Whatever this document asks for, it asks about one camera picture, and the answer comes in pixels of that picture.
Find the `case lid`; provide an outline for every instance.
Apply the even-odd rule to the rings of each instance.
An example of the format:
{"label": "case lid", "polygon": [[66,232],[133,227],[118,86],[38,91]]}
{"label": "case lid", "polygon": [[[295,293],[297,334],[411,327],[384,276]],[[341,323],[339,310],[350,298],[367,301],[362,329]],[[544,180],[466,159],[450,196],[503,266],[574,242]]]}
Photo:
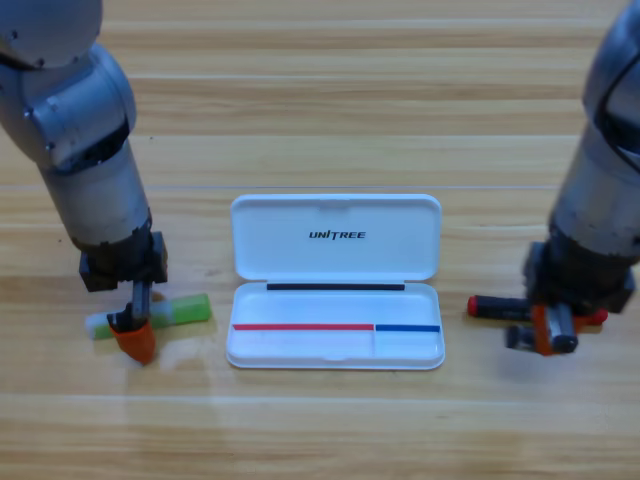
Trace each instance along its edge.
{"label": "case lid", "polygon": [[402,282],[438,269],[442,211],[429,195],[245,195],[231,218],[248,280]]}

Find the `printed logo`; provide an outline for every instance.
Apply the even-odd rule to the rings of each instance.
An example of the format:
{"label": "printed logo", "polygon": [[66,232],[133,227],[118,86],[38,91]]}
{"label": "printed logo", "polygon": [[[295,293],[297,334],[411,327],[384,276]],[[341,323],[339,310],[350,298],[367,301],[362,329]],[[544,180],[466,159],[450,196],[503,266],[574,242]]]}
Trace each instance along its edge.
{"label": "printed logo", "polygon": [[330,240],[337,240],[343,238],[365,238],[367,232],[332,232],[327,230],[326,232],[310,232],[309,238],[326,238]]}

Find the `red line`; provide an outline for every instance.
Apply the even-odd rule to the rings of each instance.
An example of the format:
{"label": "red line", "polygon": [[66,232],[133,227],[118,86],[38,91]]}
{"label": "red line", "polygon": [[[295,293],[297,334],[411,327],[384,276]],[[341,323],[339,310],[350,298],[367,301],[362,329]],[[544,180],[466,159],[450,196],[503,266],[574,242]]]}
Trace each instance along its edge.
{"label": "red line", "polygon": [[368,323],[239,323],[234,330],[373,330]]}

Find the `white case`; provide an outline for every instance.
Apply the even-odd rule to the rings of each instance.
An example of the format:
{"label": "white case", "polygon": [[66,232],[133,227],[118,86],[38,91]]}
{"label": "white case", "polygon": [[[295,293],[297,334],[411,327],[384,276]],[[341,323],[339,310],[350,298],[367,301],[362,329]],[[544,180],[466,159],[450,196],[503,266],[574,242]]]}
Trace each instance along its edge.
{"label": "white case", "polygon": [[227,358],[243,368],[438,367],[442,211],[429,195],[246,195],[231,207]]}

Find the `wooden plank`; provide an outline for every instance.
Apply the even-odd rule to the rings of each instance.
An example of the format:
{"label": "wooden plank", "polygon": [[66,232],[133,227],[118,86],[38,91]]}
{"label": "wooden plank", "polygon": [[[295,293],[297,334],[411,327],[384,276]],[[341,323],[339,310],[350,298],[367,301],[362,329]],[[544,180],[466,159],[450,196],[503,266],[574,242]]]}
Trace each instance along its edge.
{"label": "wooden plank", "polygon": [[117,21],[291,21],[457,19],[611,20],[626,0],[106,0],[105,17]]}
{"label": "wooden plank", "polygon": [[250,192],[152,192],[157,228],[166,236],[171,259],[171,283],[158,291],[207,292],[216,320],[160,332],[160,356],[144,369],[118,353],[113,341],[92,344],[82,328],[84,315],[123,305],[127,289],[85,293],[75,274],[77,252],[55,225],[45,192],[0,192],[0,363],[6,366],[0,370],[0,393],[334,397],[348,384],[348,396],[356,398],[387,398],[393,392],[393,398],[407,399],[535,401],[550,409],[585,399],[626,404],[640,395],[637,301],[602,332],[582,335],[578,352],[565,358],[506,350],[502,324],[470,321],[463,314],[471,294],[521,294],[520,266],[529,242],[544,237],[553,190],[435,192],[444,225],[441,267],[430,283],[440,295],[448,349],[439,370],[231,368],[224,346],[233,292],[242,280],[234,273],[229,204]]}
{"label": "wooden plank", "polygon": [[424,20],[107,23],[100,42],[133,75],[421,75],[582,83],[608,25]]}
{"label": "wooden plank", "polygon": [[[132,137],[145,186],[558,185],[576,136]],[[41,186],[5,135],[2,186]]]}
{"label": "wooden plank", "polygon": [[0,472],[52,480],[640,473],[635,403],[398,401],[386,386],[386,399],[2,396]]}
{"label": "wooden plank", "polygon": [[139,78],[142,135],[576,134],[577,87],[425,85],[419,79]]}

